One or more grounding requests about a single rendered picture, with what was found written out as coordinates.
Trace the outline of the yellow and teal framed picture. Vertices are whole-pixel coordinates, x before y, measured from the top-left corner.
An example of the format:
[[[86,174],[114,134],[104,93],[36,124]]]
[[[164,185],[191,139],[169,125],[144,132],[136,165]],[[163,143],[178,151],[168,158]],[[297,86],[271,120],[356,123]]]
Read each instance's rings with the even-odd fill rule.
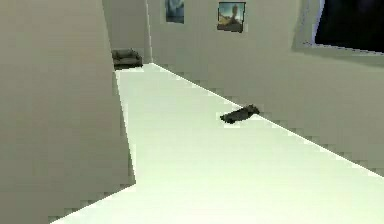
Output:
[[[217,29],[242,33],[245,20],[245,2],[219,2]]]

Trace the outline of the dark grey cloth on floor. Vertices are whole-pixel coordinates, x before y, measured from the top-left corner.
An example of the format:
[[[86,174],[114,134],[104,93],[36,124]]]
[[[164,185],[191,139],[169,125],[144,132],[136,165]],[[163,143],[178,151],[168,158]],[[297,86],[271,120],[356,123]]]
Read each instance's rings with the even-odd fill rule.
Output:
[[[259,115],[260,111],[256,106],[251,104],[236,111],[221,115],[220,119],[225,123],[234,124],[235,122],[249,119],[254,114]]]

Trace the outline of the blue framed wall picture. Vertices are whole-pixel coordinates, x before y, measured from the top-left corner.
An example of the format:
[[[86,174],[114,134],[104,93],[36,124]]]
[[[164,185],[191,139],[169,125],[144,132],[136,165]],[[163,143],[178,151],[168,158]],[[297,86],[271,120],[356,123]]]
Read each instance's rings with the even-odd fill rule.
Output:
[[[184,0],[165,0],[166,21],[184,23]]]

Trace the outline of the dark grey sofa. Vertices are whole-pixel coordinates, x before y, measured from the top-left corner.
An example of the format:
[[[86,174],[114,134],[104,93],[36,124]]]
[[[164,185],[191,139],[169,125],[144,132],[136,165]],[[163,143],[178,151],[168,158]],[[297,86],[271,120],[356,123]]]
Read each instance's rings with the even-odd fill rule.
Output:
[[[142,57],[132,49],[113,50],[112,59],[116,70],[143,66]]]

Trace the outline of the dark window with pale frame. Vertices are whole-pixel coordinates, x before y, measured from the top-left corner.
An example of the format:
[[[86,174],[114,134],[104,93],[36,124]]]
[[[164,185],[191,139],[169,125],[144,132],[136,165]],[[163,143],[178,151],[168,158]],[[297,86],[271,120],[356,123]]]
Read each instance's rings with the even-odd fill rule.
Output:
[[[291,49],[378,63],[384,59],[384,0],[301,0]]]

